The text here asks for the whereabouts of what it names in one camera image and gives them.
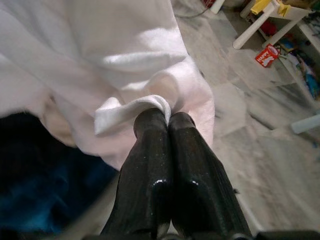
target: cable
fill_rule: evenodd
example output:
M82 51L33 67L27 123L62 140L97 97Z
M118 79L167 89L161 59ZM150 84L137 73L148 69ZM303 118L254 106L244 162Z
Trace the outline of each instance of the cable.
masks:
M198 14L196 14L196 15L192 15L192 16L183 16L183 15L178 15L178 14L174 14L174 16L175 16L176 18L181 18L181 19L193 19L193 18L196 18L196 17L201 16L201 15L204 14L208 9L209 9L209 7L206 8L205 10L203 10L202 12L200 12L200 13L198 13Z

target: dark blue cloth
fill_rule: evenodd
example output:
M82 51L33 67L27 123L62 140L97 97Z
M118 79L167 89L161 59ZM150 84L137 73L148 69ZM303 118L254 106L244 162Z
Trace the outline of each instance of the dark blue cloth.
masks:
M100 157L77 148L64 146L55 157L54 167L37 166L37 172L28 171L24 179L5 186L6 191L0 193L0 229L60 233L97 199L117 172ZM45 163L46 154L41 161Z

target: white towel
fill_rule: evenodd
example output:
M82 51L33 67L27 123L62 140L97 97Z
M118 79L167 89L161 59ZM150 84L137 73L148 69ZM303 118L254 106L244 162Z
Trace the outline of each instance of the white towel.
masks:
M120 169L154 107L190 114L212 144L213 96L170 0L0 0L0 117L31 111Z

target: white cloth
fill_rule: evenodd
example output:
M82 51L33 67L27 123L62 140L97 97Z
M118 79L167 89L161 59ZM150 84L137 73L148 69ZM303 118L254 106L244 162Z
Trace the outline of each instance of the white cloth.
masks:
M190 114L212 144L213 96L170 0L0 0L0 117L31 111L119 169L150 107Z

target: tiled floor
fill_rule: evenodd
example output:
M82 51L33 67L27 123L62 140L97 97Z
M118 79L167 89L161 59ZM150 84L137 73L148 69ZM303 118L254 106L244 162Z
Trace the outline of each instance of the tiled floor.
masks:
M204 7L173 0L179 15ZM320 230L320 131L295 135L289 124L312 116L299 86L280 61L263 68L256 33L240 50L232 42L248 23L239 13L207 11L177 18L189 54L215 98L213 150L225 166L253 232Z

